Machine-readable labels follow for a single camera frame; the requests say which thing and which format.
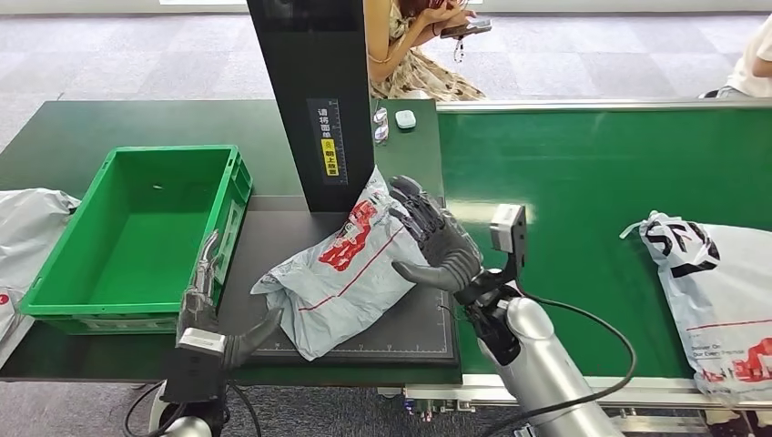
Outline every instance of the glasses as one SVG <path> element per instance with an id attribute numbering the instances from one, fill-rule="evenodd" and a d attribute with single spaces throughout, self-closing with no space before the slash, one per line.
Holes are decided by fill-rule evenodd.
<path id="1" fill-rule="evenodd" d="M 389 139 L 389 113 L 385 107 L 381 107 L 375 111 L 375 115 L 372 116 L 372 121 L 378 125 L 373 132 L 372 137 L 375 140 L 375 144 L 381 144 Z"/>

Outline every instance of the floral dress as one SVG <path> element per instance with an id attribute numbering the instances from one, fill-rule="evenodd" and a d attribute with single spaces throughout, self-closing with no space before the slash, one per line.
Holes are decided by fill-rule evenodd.
<path id="1" fill-rule="evenodd" d="M 389 19 L 389 43 L 404 38 L 414 18 L 404 18 L 400 8 L 391 3 Z M 393 73 L 382 82 L 370 81 L 371 94 L 376 98 L 400 98 L 411 91 L 423 91 L 435 100 L 478 100 L 485 98 L 463 77 L 442 68 L 436 62 L 413 47 L 405 55 Z"/>

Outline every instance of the black cable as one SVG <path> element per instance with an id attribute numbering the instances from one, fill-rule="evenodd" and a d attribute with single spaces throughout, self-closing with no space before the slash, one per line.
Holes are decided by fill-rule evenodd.
<path id="1" fill-rule="evenodd" d="M 252 402 L 249 401 L 249 398 L 247 397 L 247 395 L 244 393 L 244 391 L 242 391 L 239 388 L 238 385 L 236 385 L 235 382 L 228 381 L 228 386 L 244 402 L 244 405 L 247 407 L 247 410 L 249 410 L 249 415 L 252 416 L 252 423 L 255 424 L 255 432 L 258 434 L 258 437 L 262 437 L 263 433 L 260 430 L 260 420 L 258 420 L 258 414 L 255 412 L 255 407 L 252 406 Z"/>
<path id="2" fill-rule="evenodd" d="M 171 417 L 168 418 L 166 423 L 164 423 L 163 426 L 153 432 L 148 434 L 134 434 L 131 430 L 128 429 L 128 421 L 131 419 L 131 413 L 134 412 L 134 409 L 136 409 L 140 402 L 142 402 L 150 393 L 157 390 L 163 383 L 163 381 L 158 382 L 157 384 L 147 389 L 144 393 L 139 395 L 139 397 L 134 401 L 134 403 L 131 404 L 130 407 L 128 407 L 128 412 L 126 413 L 126 417 L 123 420 L 123 435 L 126 437 L 161 437 L 166 433 L 168 427 L 170 427 L 175 420 L 182 416 L 182 412 L 187 406 L 185 403 L 180 403 L 177 409 L 174 410 L 174 413 L 172 413 Z"/>
<path id="3" fill-rule="evenodd" d="M 535 300 L 535 301 L 537 301 L 537 302 L 539 302 L 539 303 L 541 303 L 543 305 L 552 305 L 554 307 L 563 308 L 565 310 L 570 310 L 570 311 L 576 312 L 576 313 L 581 314 L 581 315 L 585 316 L 586 318 L 588 318 L 588 319 L 590 319 L 590 320 L 600 324 L 601 326 L 603 326 L 604 328 L 609 330 L 612 334 L 614 334 L 616 336 L 616 338 L 618 338 L 619 340 L 622 341 L 622 343 L 624 344 L 625 348 L 627 349 L 627 352 L 630 354 L 630 368 L 627 370 L 627 374 L 625 375 L 624 378 L 622 378 L 622 380 L 620 380 L 618 383 L 612 385 L 611 387 L 609 387 L 607 389 L 599 391 L 598 393 L 593 393 L 593 394 L 590 394 L 590 395 L 587 395 L 587 396 L 583 396 L 581 398 L 574 399 L 573 401 L 560 402 L 560 403 L 556 403 L 555 405 L 550 405 L 550 406 L 547 406 L 547 407 L 537 408 L 537 409 L 531 410 L 529 412 L 524 412 L 522 414 L 518 414 L 518 415 L 516 415 L 516 416 L 514 416 L 512 418 L 509 418 L 507 420 L 504 420 L 504 421 L 495 423 L 494 425 L 491 425 L 487 430 L 485 430 L 485 432 L 481 435 L 481 437 L 491 437 L 492 435 L 494 435 L 498 431 L 501 431 L 504 428 L 507 428 L 507 427 L 512 426 L 512 425 L 515 425 L 515 424 L 517 424 L 519 422 L 524 422 L 524 421 L 526 421 L 528 419 L 533 418 L 534 416 L 538 416 L 540 414 L 546 414 L 548 412 L 557 412 L 559 410 L 563 410 L 563 409 L 566 409 L 566 408 L 571 408 L 571 407 L 573 407 L 575 405 L 579 405 L 581 403 L 597 401 L 597 400 L 599 400 L 599 399 L 601 399 L 601 398 L 603 398 L 605 396 L 608 396 L 611 393 L 614 393 L 615 391 L 619 391 L 625 385 L 627 385 L 627 383 L 630 382 L 630 380 L 633 379 L 633 372 L 635 371 L 635 366 L 638 363 L 638 356 L 635 353 L 635 349 L 633 349 L 633 345 L 630 343 L 630 340 L 628 340 L 627 337 L 625 337 L 625 335 L 622 332 L 620 332 L 617 328 L 611 326 L 611 324 L 609 322 L 601 319 L 600 317 L 594 315 L 593 313 L 591 313 L 589 311 L 582 310 L 581 308 L 577 308 L 577 307 L 575 307 L 573 305 L 569 305 L 567 303 L 558 302 L 556 300 L 548 300 L 548 299 L 540 298 L 538 296 L 531 296 L 531 295 L 526 294 L 525 292 L 523 292 L 522 289 L 520 289 L 519 291 L 520 291 L 520 293 L 525 298 L 528 298 L 530 300 Z"/>

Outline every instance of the robot finger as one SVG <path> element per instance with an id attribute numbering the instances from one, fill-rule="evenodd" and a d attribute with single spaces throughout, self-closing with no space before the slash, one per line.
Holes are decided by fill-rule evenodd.
<path id="1" fill-rule="evenodd" d="M 412 219 L 422 230 L 422 232 L 433 232 L 432 226 L 429 224 L 430 221 L 424 217 L 423 211 L 416 208 L 416 203 L 411 199 L 410 196 L 405 195 L 405 193 L 396 187 L 391 187 L 389 190 L 389 195 L 399 201 L 402 206 L 408 210 L 408 213 L 411 215 Z"/>
<path id="2" fill-rule="evenodd" d="M 415 223 L 415 220 L 413 220 L 412 217 L 402 213 L 401 211 L 395 208 L 390 208 L 389 213 L 392 214 L 395 218 L 397 218 L 397 220 L 399 220 L 402 223 L 402 225 L 405 226 L 408 232 L 410 232 L 413 239 L 418 241 L 419 247 L 423 245 L 423 242 L 426 241 L 426 234 L 423 233 L 421 228 Z"/>

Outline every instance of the plastic parcel bag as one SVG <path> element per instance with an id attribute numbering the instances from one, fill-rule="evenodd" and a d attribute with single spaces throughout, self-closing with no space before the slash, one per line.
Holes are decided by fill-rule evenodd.
<path id="1" fill-rule="evenodd" d="M 267 295 L 269 310 L 284 309 L 281 328 L 306 360 L 366 330 L 407 293 L 413 284 L 391 267 L 393 260 L 426 264 L 390 208 L 407 215 L 375 168 L 340 231 L 271 269 L 252 288 Z"/>
<path id="2" fill-rule="evenodd" d="M 33 318 L 18 312 L 80 200 L 61 191 L 0 191 L 0 367 Z"/>
<path id="3" fill-rule="evenodd" d="M 729 405 L 772 401 L 772 232 L 652 211 L 620 237 L 636 226 L 699 390 Z"/>

